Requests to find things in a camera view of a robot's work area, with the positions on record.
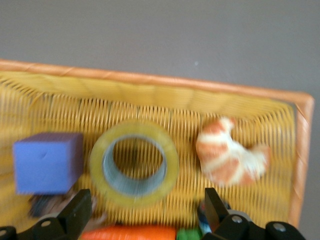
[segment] tape roll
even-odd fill
[[[114,162],[117,142],[138,138],[153,144],[162,155],[156,173],[145,179],[132,179],[123,174]],[[151,121],[127,120],[106,131],[96,141],[90,155],[90,175],[97,190],[124,207],[139,207],[165,197],[176,184],[179,158],[176,147],[165,129]]]

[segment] blue object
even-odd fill
[[[199,227],[203,235],[211,233],[211,228],[205,215],[205,201],[201,201],[197,208]]]
[[[81,133],[39,133],[13,145],[18,194],[65,194],[84,169]]]

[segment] carrot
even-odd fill
[[[177,231],[173,227],[142,226],[108,226],[84,232],[82,240],[175,240]]]

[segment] toy croissant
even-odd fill
[[[202,173],[220,187],[252,184],[270,164],[269,146],[246,149],[232,140],[234,124],[235,120],[223,117],[207,125],[196,140]]]

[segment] gray wall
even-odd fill
[[[320,100],[317,0],[2,0],[0,58],[297,90]],[[316,104],[300,231],[320,239]]]

